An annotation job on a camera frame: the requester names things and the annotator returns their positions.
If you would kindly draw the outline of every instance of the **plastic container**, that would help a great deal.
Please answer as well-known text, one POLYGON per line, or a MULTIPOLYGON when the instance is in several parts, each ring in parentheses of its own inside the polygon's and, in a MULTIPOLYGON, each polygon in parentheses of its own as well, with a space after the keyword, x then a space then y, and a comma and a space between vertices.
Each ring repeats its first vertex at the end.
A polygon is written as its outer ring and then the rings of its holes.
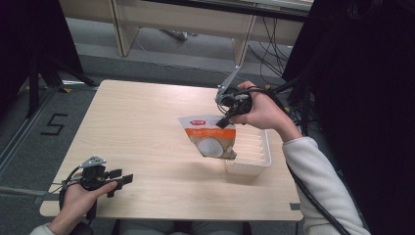
POLYGON ((250 153, 239 153, 237 152, 237 157, 233 161, 226 160, 225 167, 231 173, 238 174, 250 174, 250 175, 259 175, 265 170, 268 166, 271 165, 271 154, 269 151, 268 144, 268 135, 266 130, 261 130, 261 147, 262 147, 262 158, 261 159, 250 159, 248 155, 250 153))

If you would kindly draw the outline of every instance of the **person's right hand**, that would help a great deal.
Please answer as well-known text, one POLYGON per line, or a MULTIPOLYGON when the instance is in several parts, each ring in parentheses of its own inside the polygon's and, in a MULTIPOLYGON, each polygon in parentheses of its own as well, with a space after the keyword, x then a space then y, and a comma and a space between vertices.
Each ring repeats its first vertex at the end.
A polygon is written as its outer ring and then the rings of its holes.
MULTIPOLYGON (((241 89, 255 87, 250 81, 238 85, 241 89)), ((260 92, 251 92, 253 107, 248 114, 230 118, 232 123, 247 123, 259 129, 275 129, 284 142, 302 137, 291 119, 271 98, 260 92)))

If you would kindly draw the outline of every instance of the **wooden table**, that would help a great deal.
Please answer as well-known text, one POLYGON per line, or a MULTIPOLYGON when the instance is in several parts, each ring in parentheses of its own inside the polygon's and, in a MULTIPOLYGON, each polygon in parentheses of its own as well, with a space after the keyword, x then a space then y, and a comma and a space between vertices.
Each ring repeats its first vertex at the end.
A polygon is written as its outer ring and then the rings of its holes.
MULTIPOLYGON (((258 176, 229 173, 223 160, 203 158, 190 142, 178 118, 220 115, 215 94, 211 88, 102 82, 54 182, 96 155, 107 160, 107 170, 134 174, 113 198, 98 200, 99 217, 300 220, 300 211, 291 210, 300 201, 275 131, 268 131, 272 164, 258 176)), ((237 126, 237 133, 255 131, 237 126)), ((238 146, 239 136, 237 153, 246 148, 238 146)), ((40 212, 54 216, 58 203, 45 201, 40 212)))

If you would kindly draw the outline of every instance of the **gray sleeve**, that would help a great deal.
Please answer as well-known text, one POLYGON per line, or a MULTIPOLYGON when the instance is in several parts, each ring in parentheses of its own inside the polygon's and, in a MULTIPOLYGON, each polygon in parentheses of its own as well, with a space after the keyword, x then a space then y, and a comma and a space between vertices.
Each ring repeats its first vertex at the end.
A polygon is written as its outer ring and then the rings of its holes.
POLYGON ((46 223, 36 227, 29 235, 55 235, 51 230, 49 230, 49 224, 50 223, 46 223))
MULTIPOLYGON (((313 139, 302 137, 284 143, 283 152, 288 165, 305 187, 350 234, 370 234, 363 228, 350 194, 313 139)), ((339 234, 299 188, 297 191, 305 220, 304 233, 339 234)))

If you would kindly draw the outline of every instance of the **orange label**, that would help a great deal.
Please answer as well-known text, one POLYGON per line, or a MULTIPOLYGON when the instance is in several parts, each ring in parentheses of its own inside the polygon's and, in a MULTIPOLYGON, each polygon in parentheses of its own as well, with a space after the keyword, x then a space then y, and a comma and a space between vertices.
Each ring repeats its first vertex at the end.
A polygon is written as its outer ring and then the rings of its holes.
POLYGON ((197 137, 218 137, 223 139, 232 139, 236 136, 236 129, 220 129, 220 128, 186 128, 188 136, 197 137))

